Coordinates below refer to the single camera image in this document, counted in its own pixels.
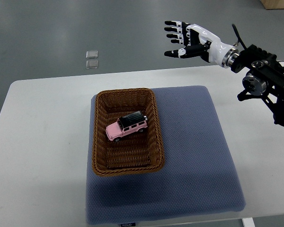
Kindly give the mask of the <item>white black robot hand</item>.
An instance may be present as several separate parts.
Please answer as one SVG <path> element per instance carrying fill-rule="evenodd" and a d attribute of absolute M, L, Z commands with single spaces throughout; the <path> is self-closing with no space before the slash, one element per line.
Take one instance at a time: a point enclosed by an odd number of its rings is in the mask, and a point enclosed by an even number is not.
<path fill-rule="evenodd" d="M 182 21 L 165 21 L 167 32 L 182 33 L 167 34 L 166 37 L 172 40 L 173 44 L 184 45 L 184 48 L 164 52 L 164 55 L 172 58 L 193 58 L 201 57 L 208 63 L 226 64 L 232 54 L 232 46 L 223 43 L 218 36 L 197 24 L 183 25 Z"/>

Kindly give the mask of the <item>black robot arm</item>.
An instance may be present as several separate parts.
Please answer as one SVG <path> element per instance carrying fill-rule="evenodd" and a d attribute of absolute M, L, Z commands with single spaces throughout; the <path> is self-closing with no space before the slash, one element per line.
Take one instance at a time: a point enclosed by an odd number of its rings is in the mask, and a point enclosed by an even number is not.
<path fill-rule="evenodd" d="M 167 38 L 180 44 L 178 50 L 166 51 L 173 58 L 201 57 L 205 62 L 216 63 L 238 73 L 249 71 L 242 80 L 244 90 L 237 95 L 239 101 L 261 99 L 273 114 L 274 123 L 284 127 L 284 61 L 255 45 L 247 47 L 232 25 L 237 42 L 223 43 L 218 36 L 197 24 L 182 21 L 165 21 Z"/>

